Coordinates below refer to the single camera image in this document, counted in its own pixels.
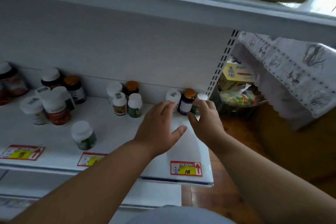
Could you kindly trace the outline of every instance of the right hand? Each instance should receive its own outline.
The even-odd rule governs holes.
[[[198,139],[209,147],[212,142],[226,135],[223,124],[212,101],[195,100],[192,104],[199,106],[200,118],[198,121],[195,115],[189,112],[188,119]]]

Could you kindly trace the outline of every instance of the orange bottle cap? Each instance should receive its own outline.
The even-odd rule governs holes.
[[[196,96],[195,90],[186,89],[183,93],[186,98],[193,99]]]
[[[64,78],[64,82],[67,85],[75,85],[76,83],[78,83],[80,81],[79,76],[77,75],[68,75]]]
[[[126,89],[128,91],[135,91],[139,88],[139,83],[136,81],[129,81],[126,83]]]

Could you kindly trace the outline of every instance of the white shelf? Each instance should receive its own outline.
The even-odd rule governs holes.
[[[336,18],[256,0],[58,0],[334,46]]]
[[[87,101],[72,112],[72,122],[63,127],[52,124],[35,126],[19,108],[19,102],[0,107],[0,152],[9,145],[32,145],[46,147],[37,161],[0,159],[0,168],[10,170],[35,171],[44,173],[75,175],[85,169],[78,167],[83,153],[71,138],[70,127],[73,122],[86,120],[90,123],[97,137],[97,144],[88,152],[110,153],[125,142],[132,140],[143,116],[137,119],[116,116],[107,99],[88,97]],[[146,113],[153,105],[144,104]],[[187,183],[212,186],[213,176],[209,152],[194,134],[186,116],[174,114],[171,130],[178,126],[188,127],[178,143],[165,154],[156,157],[143,171],[140,179],[154,182]],[[200,162],[202,177],[170,175],[170,161]]]
[[[0,197],[38,200],[71,177],[10,170],[0,180]],[[180,185],[136,181],[120,206],[153,209],[164,205],[181,206]]]

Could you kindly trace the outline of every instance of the upper shelf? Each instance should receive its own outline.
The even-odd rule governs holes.
[[[116,116],[107,99],[88,97],[85,103],[72,111],[72,121],[69,125],[35,126],[30,117],[19,108],[19,103],[24,97],[0,108],[0,154],[12,144],[46,148],[36,161],[0,159],[2,169],[75,175],[86,167],[77,165],[83,151],[77,148],[71,137],[70,128],[74,122],[88,121],[96,134],[96,145],[85,152],[107,154],[132,140],[144,118],[144,115],[140,118]],[[143,113],[149,111],[152,106],[144,104]],[[142,172],[140,179],[212,186],[208,148],[196,137],[188,118],[176,113],[171,120],[172,131],[180,125],[188,127],[185,134],[168,152],[153,159]],[[171,175],[170,161],[200,162],[203,176]]]
[[[335,45],[336,18],[256,0],[59,0]]]

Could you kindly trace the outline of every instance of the forearm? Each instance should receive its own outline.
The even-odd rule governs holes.
[[[10,223],[108,223],[151,160],[145,146],[129,141],[38,200]]]
[[[233,137],[208,147],[265,222],[336,223],[336,200]]]

